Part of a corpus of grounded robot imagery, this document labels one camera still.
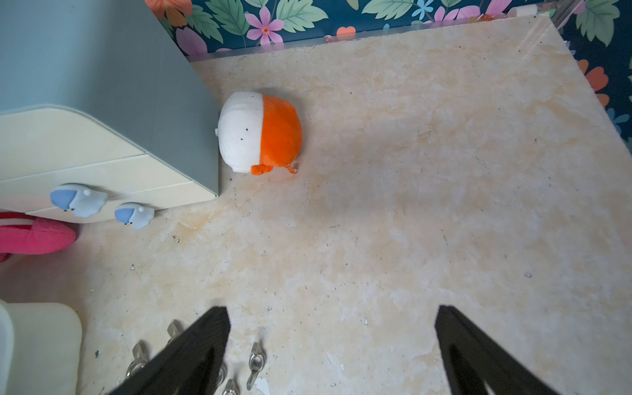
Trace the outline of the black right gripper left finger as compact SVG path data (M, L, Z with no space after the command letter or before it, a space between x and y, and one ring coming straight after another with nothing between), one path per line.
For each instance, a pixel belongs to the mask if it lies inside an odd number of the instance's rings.
M111 393L214 394L229 334L227 307L212 307Z

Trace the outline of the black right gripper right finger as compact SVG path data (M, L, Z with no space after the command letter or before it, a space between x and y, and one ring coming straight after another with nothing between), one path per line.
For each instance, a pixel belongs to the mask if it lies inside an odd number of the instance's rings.
M555 394L460 310L442 305L434 323L452 394Z

